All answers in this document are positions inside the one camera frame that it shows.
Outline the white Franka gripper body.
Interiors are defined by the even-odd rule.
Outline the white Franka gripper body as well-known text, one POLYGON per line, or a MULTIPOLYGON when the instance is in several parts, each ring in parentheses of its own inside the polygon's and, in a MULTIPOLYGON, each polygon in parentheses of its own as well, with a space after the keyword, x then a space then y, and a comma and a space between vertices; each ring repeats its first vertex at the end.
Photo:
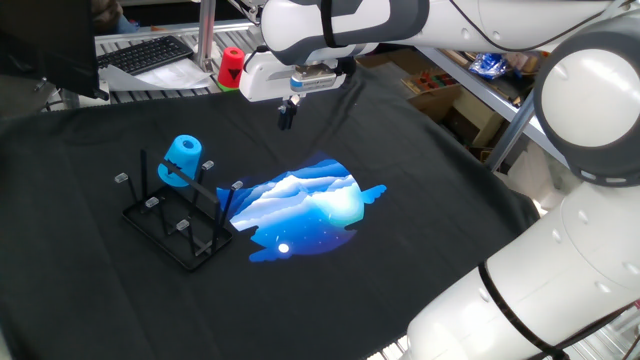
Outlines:
POLYGON ((337 59, 311 65, 285 65, 270 51, 254 52, 245 58, 239 89, 250 102, 272 99, 300 99, 316 92, 334 90, 343 85, 346 74, 337 59))

